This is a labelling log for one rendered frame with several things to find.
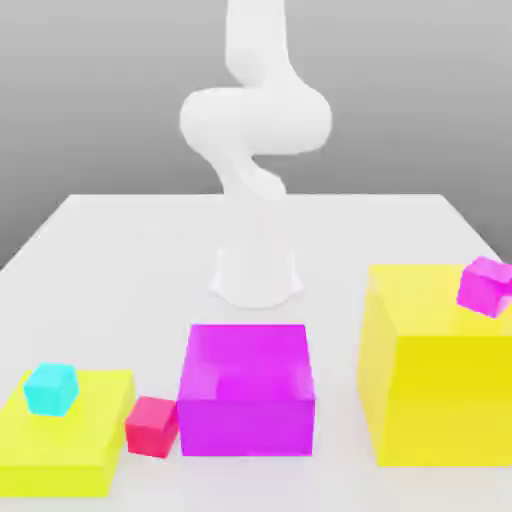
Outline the tall large yellow box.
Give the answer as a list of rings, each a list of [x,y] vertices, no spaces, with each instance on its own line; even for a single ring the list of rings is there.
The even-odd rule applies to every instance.
[[[463,268],[368,269],[357,389],[381,467],[512,467],[512,291],[457,304]]]

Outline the small cyan cube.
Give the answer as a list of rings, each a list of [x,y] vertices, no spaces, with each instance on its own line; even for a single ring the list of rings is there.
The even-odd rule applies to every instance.
[[[23,384],[32,414],[64,417],[79,394],[75,367],[64,363],[41,363]]]

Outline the small magenta cube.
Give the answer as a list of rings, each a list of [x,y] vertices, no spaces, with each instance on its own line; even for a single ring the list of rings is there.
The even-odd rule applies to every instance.
[[[512,301],[512,264],[479,256],[460,278],[457,304],[498,318]]]

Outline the small red cube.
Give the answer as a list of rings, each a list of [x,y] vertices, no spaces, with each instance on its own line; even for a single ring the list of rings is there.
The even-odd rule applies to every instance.
[[[140,396],[125,421],[128,452],[165,459],[178,434],[176,402]]]

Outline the large magenta box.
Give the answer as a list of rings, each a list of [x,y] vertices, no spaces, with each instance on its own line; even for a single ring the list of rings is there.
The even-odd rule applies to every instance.
[[[316,396],[302,324],[194,324],[177,396],[185,456],[313,451]]]

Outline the low large yellow box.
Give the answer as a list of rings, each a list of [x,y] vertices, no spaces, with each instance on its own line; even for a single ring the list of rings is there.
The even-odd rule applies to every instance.
[[[28,409],[25,371],[0,409],[0,497],[105,497],[135,402],[130,370],[79,370],[64,417]]]

